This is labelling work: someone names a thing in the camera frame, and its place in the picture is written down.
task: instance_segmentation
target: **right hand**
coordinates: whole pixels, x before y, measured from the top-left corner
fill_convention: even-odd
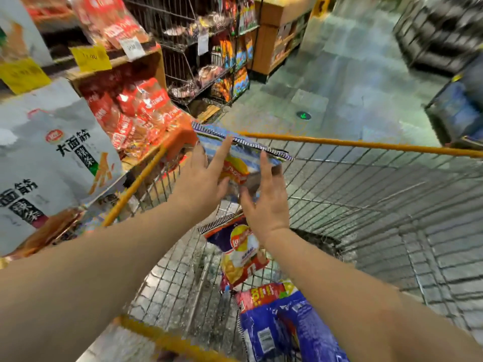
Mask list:
[[[279,230],[289,230],[290,215],[288,213],[287,189],[281,167],[274,170],[267,153],[260,154],[260,198],[254,205],[248,189],[241,188],[240,203],[248,225],[258,241],[265,245],[267,240]]]

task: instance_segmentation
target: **logo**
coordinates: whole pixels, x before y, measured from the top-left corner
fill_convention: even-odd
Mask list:
[[[55,143],[62,137],[64,137],[64,133],[60,129],[54,129],[53,131],[47,133],[47,135],[45,136],[45,141],[47,141],[48,143]]]

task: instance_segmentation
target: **wire cart basket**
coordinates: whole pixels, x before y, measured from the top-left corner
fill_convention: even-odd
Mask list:
[[[483,345],[482,152],[242,134],[293,155],[293,162],[284,163],[291,228],[323,251],[414,296]],[[167,200],[180,167],[160,170],[163,155],[161,149],[104,226],[123,213],[135,216]],[[140,200],[126,209],[130,198]],[[206,221],[237,210],[237,204],[223,201]],[[228,293],[219,292],[220,259],[220,251],[191,229],[148,274],[121,324],[151,339],[163,335],[161,330],[178,333],[191,340],[189,346],[246,360],[237,307]],[[238,288],[282,277],[271,260]],[[103,337],[86,353],[93,360],[114,360],[96,347]],[[172,341],[167,340],[169,348]],[[140,360],[132,358],[140,345],[116,361]]]

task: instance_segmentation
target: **yellow price tag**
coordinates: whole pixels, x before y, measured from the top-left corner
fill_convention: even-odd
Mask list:
[[[30,57],[0,64],[0,78],[16,95],[41,88],[52,82]]]
[[[81,72],[96,72],[112,69],[106,48],[95,45],[89,47],[72,47],[70,51]]]

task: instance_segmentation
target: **tiled floor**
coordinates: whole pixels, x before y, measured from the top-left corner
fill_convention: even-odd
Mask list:
[[[266,85],[252,82],[217,123],[234,131],[439,146],[421,104],[447,78],[407,69],[392,35],[397,19],[371,0],[345,0],[325,20],[312,18],[300,49]]]

